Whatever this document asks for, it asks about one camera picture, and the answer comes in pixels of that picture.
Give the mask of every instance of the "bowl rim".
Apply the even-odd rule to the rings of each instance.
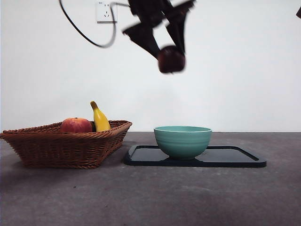
[[[199,128],[199,129],[206,129],[204,131],[171,131],[164,128],[167,127],[188,127],[188,128]],[[200,126],[159,126],[155,127],[154,131],[163,131],[163,132],[172,132],[172,133],[206,133],[206,132],[212,132],[212,129],[207,127],[200,127]]]

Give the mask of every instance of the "gray table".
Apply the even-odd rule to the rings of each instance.
[[[26,169],[1,142],[2,226],[300,226],[301,133],[213,133],[267,159],[264,168],[128,166],[128,132],[97,169]]]

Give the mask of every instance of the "black tray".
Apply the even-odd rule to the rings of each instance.
[[[188,167],[265,167],[267,161],[236,146],[208,146],[192,160],[175,160],[157,145],[134,145],[123,162],[131,166],[188,166]]]

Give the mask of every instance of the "black cable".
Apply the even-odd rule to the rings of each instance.
[[[117,2],[111,2],[110,3],[110,10],[111,10],[112,18],[113,18],[113,34],[112,34],[112,38],[111,38],[111,40],[107,44],[99,45],[99,44],[93,42],[92,40],[90,40],[87,36],[85,36],[83,34],[83,32],[80,31],[80,29],[77,28],[77,26],[74,24],[74,22],[70,19],[70,17],[66,13],[66,11],[65,11],[65,9],[63,7],[63,4],[62,4],[62,0],[59,0],[59,2],[60,2],[60,6],[61,6],[62,11],[64,12],[65,16],[67,17],[67,19],[69,20],[69,22],[72,24],[72,26],[78,31],[78,33],[80,33],[87,41],[89,41],[93,45],[95,45],[97,47],[101,47],[101,48],[108,48],[108,47],[110,47],[114,43],[115,38],[116,38],[116,22],[115,22],[115,17],[114,17],[112,6],[113,5],[119,5],[119,6],[128,6],[129,7],[129,5],[122,4],[122,3],[117,3]]]

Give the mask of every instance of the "robotic arm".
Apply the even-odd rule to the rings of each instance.
[[[158,60],[158,66],[162,73],[178,72],[183,70],[185,66],[184,23],[194,1],[188,0],[173,7],[169,0],[128,0],[131,13],[138,16],[140,22],[125,29],[123,33]],[[92,42],[68,17],[63,8],[62,0],[59,2],[65,16],[85,39],[102,48],[107,48],[112,44],[113,39],[108,45],[98,45]],[[153,28],[161,24],[163,19],[169,21],[166,29],[175,45],[160,49],[153,36]]]

